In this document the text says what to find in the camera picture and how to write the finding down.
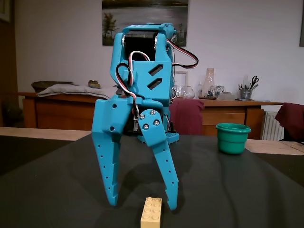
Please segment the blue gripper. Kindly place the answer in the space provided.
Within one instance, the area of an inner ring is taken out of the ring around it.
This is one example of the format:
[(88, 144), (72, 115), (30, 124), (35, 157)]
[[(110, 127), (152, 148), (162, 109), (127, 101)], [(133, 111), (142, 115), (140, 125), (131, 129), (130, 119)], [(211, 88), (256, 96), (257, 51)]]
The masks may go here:
[[(162, 119), (169, 113), (163, 103), (152, 99), (112, 97), (96, 100), (92, 139), (110, 205), (118, 200), (118, 171), (121, 135), (143, 135), (160, 169), (170, 210), (177, 208), (178, 176)], [(139, 126), (134, 121), (139, 118)]]

